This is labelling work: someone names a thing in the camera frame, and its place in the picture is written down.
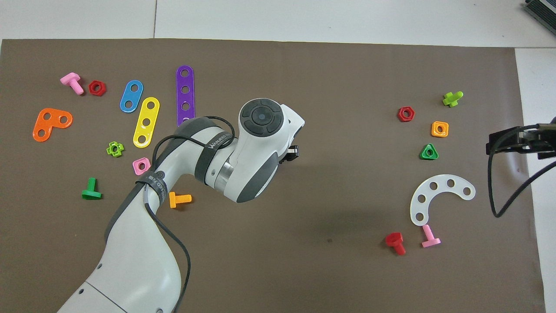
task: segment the toy bolt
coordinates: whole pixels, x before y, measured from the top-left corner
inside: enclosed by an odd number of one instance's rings
[[[463,97],[463,92],[461,91],[458,91],[455,94],[449,92],[444,95],[444,100],[442,100],[442,102],[444,103],[444,105],[450,105],[450,107],[455,107],[458,105],[458,100],[461,99],[461,97]]]
[[[175,192],[170,192],[170,207],[176,208],[176,203],[190,203],[192,201],[190,194],[176,195]]]
[[[426,241],[421,243],[423,245],[423,248],[434,246],[435,244],[440,243],[440,239],[434,238],[433,232],[430,230],[430,226],[428,224],[423,226],[423,231],[425,232],[426,236]]]
[[[405,248],[401,244],[403,241],[404,238],[401,236],[401,233],[391,233],[386,237],[386,245],[393,247],[396,253],[401,256],[405,254]]]
[[[96,178],[89,178],[89,182],[87,183],[87,190],[83,190],[81,192],[81,197],[85,200],[96,200],[100,199],[102,193],[95,191],[95,185],[97,183]]]
[[[60,78],[60,82],[66,86],[70,86],[76,94],[80,95],[83,94],[83,88],[77,82],[80,80],[81,77],[74,72],[69,73],[68,75]]]

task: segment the red bolt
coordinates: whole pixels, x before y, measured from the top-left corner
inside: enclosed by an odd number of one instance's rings
[[[398,255],[401,256],[405,254],[404,246],[401,244],[403,241],[404,238],[401,236],[401,233],[391,233],[386,237],[386,245],[393,247]]]

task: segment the yellow strip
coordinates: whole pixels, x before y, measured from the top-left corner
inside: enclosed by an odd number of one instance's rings
[[[146,148],[151,143],[152,133],[155,131],[156,118],[160,102],[155,97],[148,97],[141,104],[139,119],[135,127],[135,135],[133,135],[133,144],[138,148]],[[139,142],[139,138],[145,137],[145,141]]]

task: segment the black strap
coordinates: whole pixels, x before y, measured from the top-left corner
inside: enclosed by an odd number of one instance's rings
[[[164,200],[166,200],[166,197],[168,196],[168,187],[166,186],[166,183],[164,182],[164,180],[162,180],[162,178],[158,177],[158,175],[151,170],[143,173],[143,175],[141,175],[139,179],[135,181],[135,183],[145,183],[151,186],[156,194],[158,194],[158,201],[160,201],[160,204],[162,204],[162,202],[164,202]]]
[[[214,136],[204,147],[201,155],[199,155],[199,160],[197,160],[197,165],[195,166],[195,178],[206,185],[205,176],[209,170],[209,165],[212,159],[216,155],[218,148],[228,140],[232,138],[232,134],[223,131],[216,136]]]

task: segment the black cable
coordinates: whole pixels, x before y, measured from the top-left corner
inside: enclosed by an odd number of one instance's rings
[[[556,167],[556,162],[552,162],[550,164],[548,164],[546,167],[544,167],[543,169],[541,169],[540,171],[536,172],[533,176],[531,176],[529,179],[527,179],[523,184],[521,184],[521,186],[519,186],[519,188],[508,198],[508,200],[506,201],[506,203],[504,204],[504,206],[502,207],[502,209],[500,210],[500,212],[496,212],[496,208],[494,205],[494,198],[493,198],[493,193],[492,193],[492,160],[494,158],[494,154],[496,152],[496,150],[498,149],[498,147],[500,147],[500,145],[502,144],[503,141],[505,141],[507,138],[510,138],[511,136],[515,135],[516,133],[519,133],[521,131],[524,130],[528,130],[528,129],[537,129],[539,128],[538,124],[534,124],[534,125],[528,125],[528,126],[522,126],[516,129],[513,129],[509,132],[507,132],[506,134],[502,135],[500,138],[498,138],[493,146],[490,148],[490,154],[488,157],[488,173],[487,173],[487,180],[488,180],[488,196],[489,196],[489,200],[490,200],[490,209],[492,211],[492,214],[494,215],[494,217],[501,217],[504,212],[506,212],[506,210],[509,208],[509,206],[514,202],[514,200],[519,196],[519,194],[525,189],[527,188],[528,185],[530,185],[535,179],[539,178],[542,174],[546,173],[547,171],[549,171],[550,169]]]
[[[180,241],[180,239],[174,235],[174,233],[172,233],[168,227],[166,227],[166,225],[164,225],[159,219],[158,217],[156,217],[155,213],[151,210],[151,207],[148,205],[148,203],[145,203],[145,209],[147,210],[148,215],[151,216],[151,218],[153,219],[153,221],[155,221],[155,223],[162,228],[162,230],[168,234],[168,236],[170,236],[179,246],[180,248],[183,250],[183,252],[185,253],[185,257],[187,259],[187,274],[185,275],[185,282],[183,283],[183,287],[181,288],[180,291],[180,297],[177,299],[176,302],[176,306],[174,307],[173,312],[177,312],[178,308],[180,307],[181,304],[181,300],[183,299],[183,295],[185,294],[185,289],[187,288],[187,283],[189,282],[189,275],[191,274],[191,257],[189,256],[189,251],[187,250],[187,248],[185,247],[185,245]]]
[[[230,122],[228,122],[226,119],[221,118],[221,117],[219,117],[219,116],[206,116],[206,118],[222,121],[222,122],[226,123],[226,125],[228,125],[228,126],[230,127],[230,129],[231,129],[231,131],[232,131],[232,137],[231,137],[230,139],[228,139],[225,143],[223,143],[223,144],[218,148],[218,150],[223,149],[223,148],[229,146],[229,145],[233,142],[233,140],[234,140],[234,138],[235,138],[235,136],[236,136],[236,130],[234,129],[234,127],[232,126],[232,124],[230,124]],[[191,141],[191,142],[193,142],[193,143],[195,143],[195,144],[198,144],[198,145],[200,145],[200,146],[205,146],[205,143],[202,143],[202,142],[200,142],[200,141],[198,141],[198,140],[196,140],[196,139],[193,139],[193,138],[191,138],[191,137],[189,137],[189,136],[180,136],[180,135],[170,135],[170,136],[166,136],[166,137],[162,138],[162,139],[156,144],[155,149],[154,149],[153,152],[152,152],[152,162],[151,162],[151,163],[152,163],[152,166],[151,166],[151,167],[152,167],[154,170],[156,170],[156,168],[157,168],[157,161],[158,161],[158,160],[157,160],[157,154],[158,154],[158,149],[160,148],[160,146],[161,146],[164,142],[166,142],[167,140],[170,140],[170,139],[184,139],[184,140],[189,140],[189,141]],[[145,193],[144,193],[145,197],[147,197],[146,191],[147,191],[147,185],[145,185]],[[151,210],[151,207],[150,207],[149,204],[148,204],[148,199],[143,199],[143,201],[144,201],[144,203],[145,203],[145,209],[147,210],[148,215],[151,216],[152,220],[155,221],[155,223],[156,223],[160,228],[162,228],[162,230],[163,230],[166,234],[168,234],[168,236],[170,236],[170,238],[172,238],[172,239],[181,247],[181,249],[182,249],[183,252],[185,253],[185,257],[187,258],[187,274],[186,274],[186,276],[185,276],[185,282],[183,283],[183,287],[182,287],[182,289],[181,289],[181,291],[180,291],[180,297],[178,298],[178,300],[177,300],[177,302],[176,302],[176,306],[174,307],[174,310],[172,311],[172,312],[177,312],[178,308],[180,307],[181,300],[183,300],[183,295],[185,294],[185,289],[187,288],[187,283],[189,282],[189,275],[190,275],[190,273],[191,273],[191,257],[189,256],[189,251],[187,251],[187,248],[186,248],[185,245],[180,241],[180,239],[179,239],[176,235],[174,235],[174,233],[172,233],[172,232],[168,229],[168,227],[166,227],[166,226],[158,219],[158,217],[156,217],[156,214]]]
[[[236,136],[236,130],[234,129],[234,127],[232,126],[232,124],[230,124],[230,122],[228,122],[226,119],[221,118],[221,117],[219,117],[219,116],[212,116],[212,115],[209,115],[209,116],[205,116],[205,117],[206,117],[206,118],[209,118],[209,119],[213,119],[213,120],[223,121],[224,123],[226,123],[226,125],[228,125],[228,127],[230,127],[230,130],[232,131],[232,138],[228,139],[228,140],[227,140],[225,143],[223,143],[218,149],[219,149],[219,150],[220,150],[220,149],[223,149],[223,148],[229,146],[230,144],[232,144],[232,142],[233,142],[233,140],[234,140],[234,138],[235,138],[235,136]],[[196,140],[196,139],[193,139],[193,138],[191,138],[191,137],[189,137],[189,136],[180,136],[180,135],[170,135],[170,136],[166,136],[166,137],[162,138],[162,139],[156,144],[155,149],[152,151],[152,162],[151,162],[151,163],[152,163],[152,168],[157,168],[157,164],[156,164],[157,158],[156,158],[156,155],[158,154],[158,149],[160,148],[160,146],[161,146],[164,142],[166,142],[167,140],[170,140],[170,139],[184,139],[184,140],[192,141],[192,142],[194,142],[194,143],[196,143],[196,144],[198,144],[198,145],[200,145],[200,146],[205,146],[204,143],[202,143],[202,142],[200,142],[200,141],[198,141],[198,140]]]

